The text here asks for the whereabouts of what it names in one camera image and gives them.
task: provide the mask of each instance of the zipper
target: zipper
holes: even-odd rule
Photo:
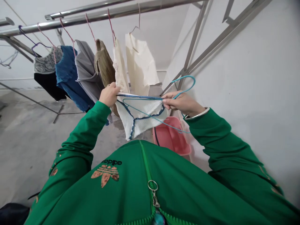
[[[146,155],[145,148],[144,148],[141,140],[139,140],[139,143],[140,143],[141,148],[142,148],[143,160],[144,160],[145,169],[146,169],[147,178],[148,178],[148,187],[150,188],[149,182],[152,181],[152,178],[151,178],[151,174],[150,174],[150,170],[149,170],[149,164],[148,164],[148,160],[147,160],[147,155]],[[153,204],[151,205],[151,214],[154,215],[154,213],[155,213],[154,201],[155,201],[155,199],[157,201],[157,198],[155,196],[155,191],[154,191],[154,193],[153,193],[153,191],[151,192],[150,197],[153,199]]]
[[[142,148],[142,155],[143,155],[145,169],[146,169],[147,178],[148,178],[148,188],[151,190],[150,197],[152,197],[152,199],[153,199],[153,203],[151,205],[151,215],[148,218],[146,218],[143,222],[151,222],[152,219],[154,218],[156,210],[158,210],[165,217],[168,224],[171,224],[171,225],[195,225],[194,223],[190,223],[190,222],[181,220],[179,218],[176,218],[174,216],[171,216],[171,215],[169,215],[168,213],[166,213],[165,211],[163,211],[160,208],[160,204],[158,203],[158,200],[157,200],[157,197],[156,197],[156,191],[158,190],[158,184],[154,180],[152,180],[152,178],[151,178],[145,148],[144,148],[141,140],[139,140],[139,143],[140,143],[141,148]],[[156,185],[156,187],[151,187],[150,186],[151,182],[154,183]]]

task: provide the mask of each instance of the cuff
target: cuff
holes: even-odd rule
[[[185,119],[185,122],[187,122],[190,128],[201,127],[201,129],[206,129],[217,126],[221,120],[222,118],[219,117],[212,108],[210,108],[206,114],[193,119],[191,118],[190,120]]]
[[[205,107],[205,108],[206,108],[206,110],[204,110],[202,113],[200,113],[200,114],[198,114],[196,116],[193,116],[193,117],[187,116],[185,119],[186,120],[190,120],[190,119],[193,119],[193,118],[196,118],[196,117],[199,117],[199,116],[202,116],[202,115],[206,114],[209,111],[210,108],[209,107]]]
[[[102,102],[96,102],[96,104],[94,105],[94,107],[88,111],[89,112],[93,112],[95,114],[97,114],[97,116],[101,116],[101,117],[105,117],[105,119],[108,117],[108,115],[111,113],[110,108],[105,105]]]

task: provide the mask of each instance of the hanging clothes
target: hanging clothes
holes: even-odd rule
[[[95,54],[95,71],[101,76],[104,87],[112,82],[116,82],[115,69],[113,68],[113,61],[103,43],[103,41],[96,40],[97,52]],[[113,113],[120,117],[116,105],[112,106]]]
[[[56,48],[56,61],[59,62],[62,57],[63,51],[60,48]],[[56,101],[67,99],[66,96],[68,96],[68,94],[63,89],[56,86],[54,48],[51,49],[50,54],[46,57],[34,59],[34,80]]]
[[[125,41],[131,92],[148,96],[150,85],[159,83],[154,58],[147,42],[136,39],[130,33],[125,35]]]
[[[148,129],[160,125],[160,121],[164,121],[168,116],[168,110],[163,106],[162,100],[155,100],[155,97],[152,99],[152,97],[146,98],[132,94],[118,93],[116,105],[125,129],[127,141],[136,138]],[[159,121],[133,107],[157,118]]]
[[[129,84],[127,81],[127,73],[125,69],[125,62],[123,58],[123,54],[120,48],[119,40],[115,40],[115,47],[113,49],[114,61],[113,67],[116,70],[116,84],[121,87],[121,92],[130,93]]]
[[[101,77],[97,75],[94,67],[95,55],[85,41],[76,40],[78,54],[75,57],[78,79],[76,80],[86,94],[96,103],[101,91],[104,89]]]
[[[93,108],[95,103],[85,93],[80,84],[76,82],[78,76],[73,47],[61,46],[61,48],[63,52],[62,59],[55,65],[57,86],[64,89],[77,107],[85,112],[89,108]]]

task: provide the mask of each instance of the metal bar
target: metal bar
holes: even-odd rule
[[[198,2],[198,1],[199,0],[172,0],[172,1],[170,1],[170,0],[154,0],[154,1],[150,1],[150,2],[141,3],[141,4],[139,4],[139,6],[140,6],[141,13],[145,13],[145,12],[152,12],[152,11],[165,9],[165,8],[171,8],[174,6],[194,3],[194,2]],[[134,14],[138,14],[138,13],[139,13],[138,4],[124,6],[124,7],[120,7],[120,8],[114,8],[109,11],[111,18],[129,16],[129,15],[134,15]],[[88,16],[88,19],[90,22],[108,19],[107,10],[104,10],[101,12],[90,13],[87,16]],[[85,15],[81,15],[81,16],[63,19],[62,22],[63,22],[64,27],[69,27],[69,26],[74,26],[74,25],[79,25],[79,24],[85,24],[85,23],[87,23],[87,20],[85,18]],[[43,22],[43,23],[39,23],[39,26],[42,31],[52,30],[52,29],[62,27],[60,24],[60,21]],[[36,24],[24,26],[24,27],[22,27],[22,30],[24,31],[24,33],[39,32],[38,26]],[[21,33],[18,28],[0,31],[0,37],[1,36],[11,37],[11,36],[16,36],[16,35],[20,35],[20,34]]]
[[[204,17],[207,5],[208,5],[208,1],[203,2],[202,9],[201,9],[201,11],[199,13],[198,20],[197,20],[197,23],[196,23],[196,26],[195,26],[195,30],[194,30],[194,33],[193,33],[193,37],[192,37],[192,40],[191,40],[191,44],[190,44],[190,47],[189,47],[189,50],[188,50],[188,53],[187,53],[187,58],[185,60],[185,64],[184,64],[184,67],[183,67],[184,74],[182,74],[181,76],[185,76],[186,70],[188,68],[188,64],[189,64],[189,62],[191,60],[191,55],[192,55],[192,52],[194,50],[196,39],[197,39],[197,36],[199,34],[199,30],[200,30],[200,27],[201,27],[201,24],[202,24],[202,20],[203,20],[203,17]],[[178,91],[182,87],[183,80],[184,79],[181,79],[179,81],[178,88],[177,88]]]
[[[196,6],[197,8],[199,9],[202,9],[202,5],[200,5],[199,3],[195,2],[195,3],[192,3],[194,6]]]
[[[70,9],[67,11],[62,11],[62,12],[45,15],[45,18],[46,18],[46,20],[51,20],[50,18],[56,19],[56,18],[60,18],[60,17],[70,16],[70,15],[74,15],[77,13],[82,13],[82,12],[99,9],[99,8],[103,8],[103,7],[108,7],[108,6],[112,6],[112,5],[116,5],[116,4],[120,4],[120,3],[130,2],[130,1],[132,1],[132,0],[106,0],[103,2],[98,2],[98,3]]]
[[[8,44],[10,44],[15,50],[21,53],[25,58],[27,58],[30,62],[33,63],[33,59],[30,58],[25,52],[23,52],[18,46],[16,46],[9,37],[2,37]]]
[[[55,33],[56,33],[56,35],[57,35],[57,37],[58,37],[58,40],[59,40],[59,43],[61,44],[61,45],[65,45],[65,42],[63,41],[63,37],[62,37],[62,30],[59,30],[58,28],[56,28],[55,29]]]
[[[257,7],[259,7],[262,3],[264,3],[265,0],[254,0],[252,1],[246,9],[244,9],[238,17],[235,19],[235,21],[240,24],[243,22]],[[189,66],[187,69],[187,74],[191,74],[193,71],[196,70],[197,67],[199,67],[206,56],[208,56],[236,27],[232,27],[229,25],[212,43],[210,46],[207,47],[207,49],[204,50],[204,52]]]
[[[9,86],[6,86],[6,85],[5,85],[5,84],[3,84],[3,83],[0,83],[0,85],[2,85],[2,86],[4,86],[4,87],[6,87],[7,89],[9,89],[9,90],[11,90],[11,91],[13,91],[13,92],[15,92],[15,93],[18,93],[19,95],[22,95],[22,96],[23,96],[23,97],[25,97],[25,98],[28,98],[29,100],[31,100],[31,101],[33,101],[33,102],[35,102],[36,104],[38,104],[38,105],[40,105],[40,106],[42,106],[42,107],[44,107],[44,108],[46,108],[46,109],[48,109],[48,110],[50,110],[50,111],[52,111],[52,112],[54,112],[54,113],[58,114],[58,112],[56,112],[56,111],[54,111],[54,110],[52,110],[52,109],[48,108],[47,106],[44,106],[44,105],[42,105],[41,103],[39,103],[39,102],[37,102],[37,101],[33,100],[32,98],[29,98],[29,97],[27,97],[26,95],[23,95],[22,93],[20,93],[20,92],[18,92],[18,91],[16,91],[16,90],[14,90],[14,89],[12,89],[12,88],[10,88]]]
[[[233,2],[234,2],[234,0],[229,0],[222,23],[224,23],[227,20],[227,18],[229,17]]]
[[[234,19],[232,19],[231,17],[227,17],[226,23],[229,24],[232,27],[237,27],[238,26],[238,23]]]
[[[183,69],[176,75],[176,77],[174,77],[174,79],[173,79],[172,81],[178,79],[178,78],[181,76],[182,71],[183,71]],[[162,95],[163,95],[163,94],[171,87],[172,84],[173,84],[173,83],[170,82],[170,83],[168,84],[168,86],[162,91],[162,93],[160,93],[159,96],[162,96]]]
[[[57,119],[58,119],[58,117],[59,117],[59,115],[60,115],[60,112],[63,110],[63,107],[64,107],[64,105],[62,105],[61,108],[59,109],[59,111],[58,111],[58,113],[57,113],[57,115],[56,115],[56,117],[55,117],[55,119],[54,119],[54,121],[53,121],[53,124],[56,123],[56,121],[57,121]]]
[[[4,19],[0,19],[0,27],[6,25],[15,25],[11,18],[5,17]]]
[[[34,55],[33,51],[31,50],[31,48],[29,48],[27,45],[24,45],[21,41],[19,41],[18,39],[16,39],[15,37],[10,37],[10,40],[12,41],[13,44],[15,44],[16,46],[22,48],[23,50],[25,50],[26,52],[28,52],[29,54]]]

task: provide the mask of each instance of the laundry basket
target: laundry basket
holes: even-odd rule
[[[164,123],[182,130],[180,120],[177,117],[167,117]],[[154,144],[168,148],[181,156],[189,155],[192,151],[191,145],[187,143],[183,133],[179,133],[172,127],[162,123],[152,128]]]

